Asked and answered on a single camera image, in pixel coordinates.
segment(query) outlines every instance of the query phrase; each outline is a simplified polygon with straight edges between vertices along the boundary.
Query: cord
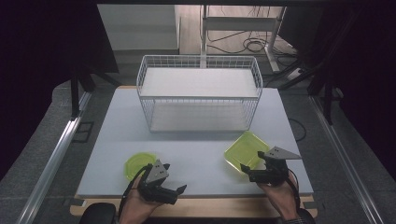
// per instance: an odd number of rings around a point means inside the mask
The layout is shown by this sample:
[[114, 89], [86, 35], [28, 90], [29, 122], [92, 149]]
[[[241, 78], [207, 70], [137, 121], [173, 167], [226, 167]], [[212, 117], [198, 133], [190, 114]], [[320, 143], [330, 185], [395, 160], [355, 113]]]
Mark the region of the cord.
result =
[[282, 78], [282, 77], [288, 75], [288, 74], [291, 72], [291, 70], [292, 70], [293, 68], [297, 67], [299, 64], [301, 64], [301, 61], [300, 61], [300, 60], [296, 60], [294, 63], [292, 63], [290, 66], [286, 67], [286, 68], [285, 68], [284, 70], [282, 70], [280, 73], [275, 74], [275, 76], [274, 76], [271, 80], [269, 80], [269, 81], [267, 82], [267, 84], [265, 85], [265, 88], [268, 88], [269, 84], [272, 83], [273, 81], [275, 81], [275, 80], [277, 80], [277, 79], [280, 79], [280, 78]]
[[289, 184], [291, 187], [291, 190], [293, 191], [294, 194], [294, 200], [296, 202], [296, 211], [300, 209], [300, 204], [301, 204], [301, 199], [300, 199], [300, 194], [297, 190], [297, 188], [294, 186], [293, 182], [289, 178], [286, 178], [286, 182]]
[[146, 171], [147, 169], [148, 169], [147, 166], [142, 167], [142, 168], [136, 173], [136, 175], [135, 175], [134, 178], [131, 180], [131, 182], [129, 183], [128, 187], [126, 188], [126, 190], [125, 190], [124, 193], [122, 194], [122, 198], [121, 198], [121, 202], [120, 202], [120, 208], [119, 208], [119, 217], [121, 217], [123, 206], [124, 206], [125, 203], [126, 203], [126, 200], [127, 200], [127, 198], [128, 198], [128, 194], [129, 194], [129, 192], [131, 191], [132, 186], [134, 185], [134, 182], [136, 181], [137, 177], [140, 176], [140, 174], [141, 174], [143, 171]]
[[299, 188], [300, 188], [300, 185], [299, 185], [299, 183], [298, 183], [297, 175], [296, 175], [291, 169], [289, 169], [289, 171], [293, 174], [294, 179], [296, 180], [297, 189], [299, 189]]
[[[251, 9], [247, 15], [249, 16], [250, 14], [253, 15], [253, 13], [256, 13], [256, 8], [257, 8], [257, 7], [253, 7], [253, 9]], [[267, 10], [267, 18], [269, 17], [270, 9], [271, 9], [271, 8], [268, 7], [268, 10]], [[261, 7], [258, 7], [258, 10], [257, 10], [257, 13], [256, 13], [256, 17], [259, 17], [260, 11], [261, 11]], [[201, 18], [202, 18], [202, 6], [200, 6], [200, 37], [201, 37], [201, 40], [202, 40], [203, 35], [202, 35], [202, 33], [201, 33], [201, 27], [202, 27]], [[224, 36], [224, 37], [221, 37], [221, 38], [218, 38], [218, 39], [213, 39], [213, 40], [210, 38], [209, 32], [206, 33], [206, 36], [207, 36], [207, 39], [208, 39], [210, 42], [217, 42], [217, 41], [220, 41], [220, 40], [223, 40], [223, 39], [226, 39], [226, 38], [235, 36], [235, 35], [241, 35], [241, 34], [246, 33], [246, 32], [248, 32], [248, 31], [242, 31], [242, 32], [238, 32], [238, 33], [235, 33], [235, 34], [232, 34], [232, 35], [226, 35], [226, 36]], [[251, 34], [252, 34], [252, 31], [250, 31], [250, 34], [249, 34], [248, 38], [245, 39], [244, 42], [243, 42], [244, 48], [241, 49], [241, 50], [238, 50], [238, 51], [228, 51], [228, 50], [224, 50], [224, 49], [218, 48], [218, 47], [213, 46], [213, 45], [206, 45], [206, 46], [209, 47], [209, 48], [218, 49], [218, 50], [220, 50], [220, 51], [222, 51], [222, 52], [224, 52], [224, 53], [230, 53], [230, 54], [241, 53], [241, 52], [243, 52], [243, 51], [245, 51], [245, 50], [249, 50], [250, 52], [253, 52], [253, 53], [260, 53], [260, 52], [264, 49], [265, 44], [267, 44], [268, 33], [265, 32], [265, 39], [260, 38], [259, 35], [257, 35], [257, 37], [251, 37]], [[260, 48], [260, 49], [252, 49], [251, 46], [253, 46], [253, 45], [260, 45], [261, 48]]]
[[305, 128], [305, 126], [300, 121], [298, 121], [297, 119], [288, 119], [288, 120], [291, 120], [291, 121], [294, 121], [294, 122], [298, 123], [304, 130], [303, 137], [301, 137], [299, 139], [296, 139], [296, 142], [300, 142], [301, 140], [305, 139], [305, 137], [306, 137], [306, 128]]
[[289, 64], [285, 64], [285, 63], [282, 63], [281, 61], [280, 61], [280, 59], [282, 59], [282, 58], [294, 58], [295, 59], [295, 55], [288, 55], [288, 54], [285, 54], [285, 55], [279, 55], [279, 56], [277, 56], [276, 57], [276, 61], [277, 61], [277, 63], [279, 63], [279, 64], [282, 64], [283, 66], [285, 66], [285, 67], [289, 67], [289, 66], [291, 66], [293, 63], [289, 63]]

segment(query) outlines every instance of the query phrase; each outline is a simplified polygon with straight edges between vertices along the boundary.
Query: human hand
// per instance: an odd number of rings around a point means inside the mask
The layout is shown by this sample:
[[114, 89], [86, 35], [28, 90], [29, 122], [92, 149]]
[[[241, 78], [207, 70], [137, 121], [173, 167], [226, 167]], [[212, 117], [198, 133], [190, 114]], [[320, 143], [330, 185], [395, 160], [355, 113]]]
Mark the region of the human hand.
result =
[[157, 207], [163, 205], [163, 203], [147, 202], [137, 190], [139, 182], [140, 176], [128, 194], [120, 216], [120, 224], [143, 223]]
[[[293, 185], [298, 188], [291, 172], [289, 172], [289, 179], [291, 180], [291, 183], [293, 183]], [[296, 202], [294, 199], [293, 190], [286, 181], [284, 181], [280, 186], [276, 187], [260, 183], [257, 185], [265, 192], [268, 199], [270, 200], [271, 205], [284, 220], [292, 220], [299, 217], [296, 211]]]

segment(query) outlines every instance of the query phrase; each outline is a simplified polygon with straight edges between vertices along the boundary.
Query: gray floor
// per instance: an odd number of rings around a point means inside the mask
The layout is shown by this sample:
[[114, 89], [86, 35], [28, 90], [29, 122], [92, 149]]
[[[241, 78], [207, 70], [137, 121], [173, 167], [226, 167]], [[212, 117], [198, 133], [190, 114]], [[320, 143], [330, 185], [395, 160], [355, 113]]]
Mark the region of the gray floor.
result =
[[[123, 85], [134, 85], [140, 65], [140, 55], [115, 52], [120, 73], [112, 74]], [[258, 58], [262, 73], [271, 75], [268, 62]], [[106, 110], [115, 87], [92, 76], [96, 89], [92, 93], [81, 127], [92, 125], [92, 133], [84, 142], [73, 142], [55, 176], [49, 191], [38, 210], [34, 223], [78, 223], [79, 217], [69, 213], [69, 206], [77, 191], [79, 180], [91, 155]], [[271, 83], [276, 87], [287, 81], [285, 77]], [[359, 198], [351, 187], [334, 148], [327, 137], [318, 115], [309, 101], [306, 86], [309, 79], [292, 88], [281, 91], [285, 110], [290, 119], [300, 121], [306, 129], [306, 137], [298, 141], [306, 171], [314, 189], [318, 208], [317, 223], [370, 223]], [[66, 82], [53, 92], [53, 101], [46, 116], [37, 127], [30, 142], [0, 182], [0, 223], [15, 223], [22, 208], [40, 177], [53, 149], [70, 119], [70, 88]], [[396, 184], [373, 151], [365, 144], [346, 119], [338, 103], [332, 105], [333, 127], [364, 185], [373, 197], [384, 223], [396, 223]], [[303, 128], [290, 121], [296, 139], [304, 136]], [[83, 140], [85, 133], [77, 133], [75, 140]], [[151, 219], [149, 223], [262, 223], [257, 219]]]

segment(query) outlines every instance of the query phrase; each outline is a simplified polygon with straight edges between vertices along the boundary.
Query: black panel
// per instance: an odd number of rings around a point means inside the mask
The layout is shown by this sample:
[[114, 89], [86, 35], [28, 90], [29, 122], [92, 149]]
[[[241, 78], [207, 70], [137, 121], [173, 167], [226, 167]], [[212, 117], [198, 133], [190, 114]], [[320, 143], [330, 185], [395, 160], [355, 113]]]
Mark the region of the black panel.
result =
[[287, 7], [279, 36], [301, 54], [308, 53], [314, 46], [322, 13], [321, 7]]
[[53, 89], [70, 79], [70, 67], [117, 72], [117, 65], [96, 5], [8, 1], [0, 22], [2, 178], [44, 117]]
[[371, 4], [361, 13], [333, 64], [345, 95], [340, 106], [396, 179], [395, 4]]
[[278, 6], [325, 7], [360, 4], [359, 0], [52, 0], [51, 4], [125, 4], [125, 5], [212, 5], [212, 6]]

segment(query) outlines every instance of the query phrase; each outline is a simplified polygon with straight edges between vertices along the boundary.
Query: metal rail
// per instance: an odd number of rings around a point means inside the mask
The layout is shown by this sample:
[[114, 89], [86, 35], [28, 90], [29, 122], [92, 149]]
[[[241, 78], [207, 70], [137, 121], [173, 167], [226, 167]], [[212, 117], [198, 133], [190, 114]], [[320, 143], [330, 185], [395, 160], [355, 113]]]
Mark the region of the metal rail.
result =
[[20, 217], [17, 219], [16, 223], [32, 223], [35, 219], [35, 215], [38, 212], [43, 200], [47, 194], [48, 189], [52, 183], [53, 178], [58, 171], [59, 166], [64, 158], [64, 154], [66, 153], [70, 142], [73, 139], [73, 135], [79, 125], [82, 114], [85, 111], [85, 108], [91, 98], [91, 94], [88, 92], [84, 92], [79, 101], [80, 104], [80, 112], [78, 116], [74, 120], [70, 120], [64, 132], [59, 139], [58, 144], [52, 152], [52, 155], [49, 158], [49, 161], [46, 167], [43, 170], [43, 173], [39, 177], [37, 183], [35, 184], [35, 188], [33, 189], [29, 199], [27, 200], [23, 210], [21, 211]]
[[338, 160], [341, 162], [341, 165], [346, 173], [346, 177], [348, 178], [350, 185], [355, 191], [355, 194], [361, 203], [361, 207], [363, 208], [364, 213], [366, 214], [370, 223], [384, 223], [384, 220], [380, 216], [375, 202], [370, 195], [370, 192], [361, 181], [361, 178], [359, 177], [358, 172], [356, 171], [349, 156], [347, 155], [347, 151], [342, 145], [340, 139], [338, 138], [335, 129], [333, 128], [333, 126], [327, 123], [325, 117], [321, 113], [323, 108], [320, 104], [318, 97], [310, 96], [309, 99], [311, 101], [311, 104], [315, 108], [320, 123], [323, 126], [325, 133], [329, 137], [329, 140], [332, 143], [332, 148], [334, 149]]

